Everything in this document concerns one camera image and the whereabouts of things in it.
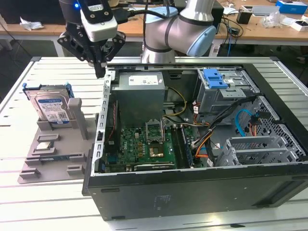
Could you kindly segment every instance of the white box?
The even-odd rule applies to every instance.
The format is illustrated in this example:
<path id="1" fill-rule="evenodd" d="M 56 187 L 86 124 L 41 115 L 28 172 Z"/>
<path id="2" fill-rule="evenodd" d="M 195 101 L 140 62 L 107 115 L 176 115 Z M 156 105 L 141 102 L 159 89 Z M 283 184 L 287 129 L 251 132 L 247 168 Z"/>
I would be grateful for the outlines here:
<path id="1" fill-rule="evenodd" d="M 305 20 L 306 22 L 308 22 L 308 14 L 304 14 L 301 20 Z"/>
<path id="2" fill-rule="evenodd" d="M 291 24 L 291 27 L 297 31 L 308 31 L 308 23 L 303 20 L 296 20 Z"/>

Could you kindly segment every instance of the aluminum profile table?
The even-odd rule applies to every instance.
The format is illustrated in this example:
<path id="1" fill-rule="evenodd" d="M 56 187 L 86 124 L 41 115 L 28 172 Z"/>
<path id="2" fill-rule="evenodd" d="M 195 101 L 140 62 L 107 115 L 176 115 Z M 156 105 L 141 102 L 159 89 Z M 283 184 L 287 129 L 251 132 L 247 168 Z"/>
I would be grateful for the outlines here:
<path id="1" fill-rule="evenodd" d="M 113 63 L 138 64 L 139 58 Z M 279 61 L 270 58 L 178 58 L 177 62 L 254 64 L 308 128 L 308 90 Z M 83 180 L 19 185 L 17 178 L 37 130 L 36 111 L 22 84 L 72 84 L 86 117 L 99 112 L 104 80 L 76 58 L 31 61 L 0 105 L 0 230 L 308 230 L 308 189 L 278 208 L 104 222 L 91 197 L 81 194 Z"/>

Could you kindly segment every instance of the hard drive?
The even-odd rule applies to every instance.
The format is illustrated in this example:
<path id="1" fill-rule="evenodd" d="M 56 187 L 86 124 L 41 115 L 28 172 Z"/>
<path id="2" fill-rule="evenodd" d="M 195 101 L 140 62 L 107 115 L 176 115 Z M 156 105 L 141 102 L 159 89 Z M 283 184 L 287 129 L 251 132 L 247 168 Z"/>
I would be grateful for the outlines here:
<path id="1" fill-rule="evenodd" d="M 68 110 L 68 100 L 74 97 L 70 84 L 27 87 L 24 83 L 23 92 L 36 109 L 39 121 L 48 121 L 57 128 L 75 119 Z"/>

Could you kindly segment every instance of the motherboard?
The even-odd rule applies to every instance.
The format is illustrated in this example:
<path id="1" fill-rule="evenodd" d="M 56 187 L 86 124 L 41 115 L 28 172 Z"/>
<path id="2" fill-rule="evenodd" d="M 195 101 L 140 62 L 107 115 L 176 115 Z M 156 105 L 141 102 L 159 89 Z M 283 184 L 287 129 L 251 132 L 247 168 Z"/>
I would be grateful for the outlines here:
<path id="1" fill-rule="evenodd" d="M 150 124 L 142 128 L 122 128 L 119 151 L 107 154 L 105 170 L 129 172 L 191 166 L 190 146 L 194 139 L 191 127 Z"/>

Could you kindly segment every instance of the blue plastic bracket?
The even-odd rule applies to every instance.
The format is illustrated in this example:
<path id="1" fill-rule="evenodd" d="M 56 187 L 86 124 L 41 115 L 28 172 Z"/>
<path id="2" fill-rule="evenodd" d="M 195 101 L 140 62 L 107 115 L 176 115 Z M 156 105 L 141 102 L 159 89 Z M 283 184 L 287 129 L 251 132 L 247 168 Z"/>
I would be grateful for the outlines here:
<path id="1" fill-rule="evenodd" d="M 222 75 L 216 69 L 204 69 L 204 78 L 208 82 L 210 89 L 225 89 L 228 85 L 223 81 Z"/>

